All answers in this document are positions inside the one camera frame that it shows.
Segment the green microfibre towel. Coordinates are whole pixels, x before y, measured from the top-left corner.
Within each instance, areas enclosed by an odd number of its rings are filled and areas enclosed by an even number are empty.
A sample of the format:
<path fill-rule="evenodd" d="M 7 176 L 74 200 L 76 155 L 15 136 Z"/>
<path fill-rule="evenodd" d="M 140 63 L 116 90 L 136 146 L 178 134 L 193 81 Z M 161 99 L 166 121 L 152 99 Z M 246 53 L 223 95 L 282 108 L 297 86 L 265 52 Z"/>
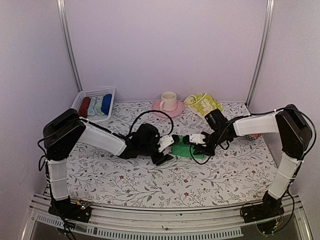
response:
<path fill-rule="evenodd" d="M 176 143 L 171 147 L 172 155 L 189 158 L 189 159 L 195 158 L 195 159 L 202 160 L 204 158 L 203 154 L 195 154 L 194 151 L 195 151 L 195 146 L 184 144 L 182 138 L 179 140 L 179 143 Z"/>

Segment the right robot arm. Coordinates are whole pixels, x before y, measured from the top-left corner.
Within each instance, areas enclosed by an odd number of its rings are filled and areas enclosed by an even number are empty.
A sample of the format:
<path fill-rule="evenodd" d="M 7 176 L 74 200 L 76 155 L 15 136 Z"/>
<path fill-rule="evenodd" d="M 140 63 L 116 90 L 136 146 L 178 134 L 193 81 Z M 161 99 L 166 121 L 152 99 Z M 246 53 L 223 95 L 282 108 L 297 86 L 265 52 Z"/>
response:
<path fill-rule="evenodd" d="M 214 156 L 216 147 L 233 139 L 255 134 L 278 134 L 281 142 L 281 160 L 277 173 L 265 196 L 270 198 L 259 206 L 262 218 L 269 218 L 278 210 L 279 200 L 315 144 L 317 130 L 310 118 L 294 104 L 264 113 L 237 116 L 227 119 L 215 109 L 205 116 L 212 133 L 192 133 L 189 141 L 195 154 Z"/>

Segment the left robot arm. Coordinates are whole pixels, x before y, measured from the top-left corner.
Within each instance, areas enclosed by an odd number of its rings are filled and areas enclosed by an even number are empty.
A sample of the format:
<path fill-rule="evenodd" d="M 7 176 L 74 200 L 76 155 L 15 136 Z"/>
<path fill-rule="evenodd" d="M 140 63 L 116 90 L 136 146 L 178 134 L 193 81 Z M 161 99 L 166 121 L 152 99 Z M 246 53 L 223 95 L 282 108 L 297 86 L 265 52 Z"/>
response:
<path fill-rule="evenodd" d="M 81 117 L 75 109 L 68 109 L 44 127 L 41 139 L 46 158 L 46 177 L 52 199 L 56 201 L 55 209 L 63 217 L 70 217 L 75 211 L 74 205 L 68 201 L 67 176 L 67 160 L 75 147 L 103 150 L 123 160 L 149 157 L 158 166 L 173 158 L 163 152 L 175 140 L 176 137 L 170 134 L 160 136 L 158 129 L 148 123 L 141 124 L 137 131 L 130 131 L 127 135 L 116 134 Z M 148 182 L 143 190 L 139 190 L 141 184 L 142 175 L 135 172 L 115 176 L 108 184 L 96 181 L 95 185 L 101 190 L 96 197 L 91 193 L 85 194 L 85 199 L 108 204 L 133 202 L 141 205 L 157 194 L 164 194 L 156 182 Z"/>

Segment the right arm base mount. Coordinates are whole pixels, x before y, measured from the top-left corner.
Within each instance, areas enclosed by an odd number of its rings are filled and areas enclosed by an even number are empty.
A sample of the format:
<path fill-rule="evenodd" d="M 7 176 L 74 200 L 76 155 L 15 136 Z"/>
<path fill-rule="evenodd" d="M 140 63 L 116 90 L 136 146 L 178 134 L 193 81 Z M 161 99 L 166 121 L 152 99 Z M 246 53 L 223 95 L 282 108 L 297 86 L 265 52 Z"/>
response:
<path fill-rule="evenodd" d="M 263 199 L 262 203 L 244 204 L 239 211 L 245 223 L 261 221 L 276 216 L 282 216 L 285 211 L 282 202 L 276 199 Z"/>

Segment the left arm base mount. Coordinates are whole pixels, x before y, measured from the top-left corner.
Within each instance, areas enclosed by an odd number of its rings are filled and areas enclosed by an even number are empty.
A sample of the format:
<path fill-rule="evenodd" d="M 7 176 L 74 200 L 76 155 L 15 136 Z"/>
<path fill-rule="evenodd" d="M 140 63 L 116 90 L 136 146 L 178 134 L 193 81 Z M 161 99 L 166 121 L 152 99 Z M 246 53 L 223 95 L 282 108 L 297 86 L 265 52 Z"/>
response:
<path fill-rule="evenodd" d="M 88 223 L 91 217 L 92 208 L 82 201 L 77 203 L 71 202 L 71 199 L 68 197 L 64 200 L 52 199 L 48 213 L 58 216 L 61 219 Z"/>

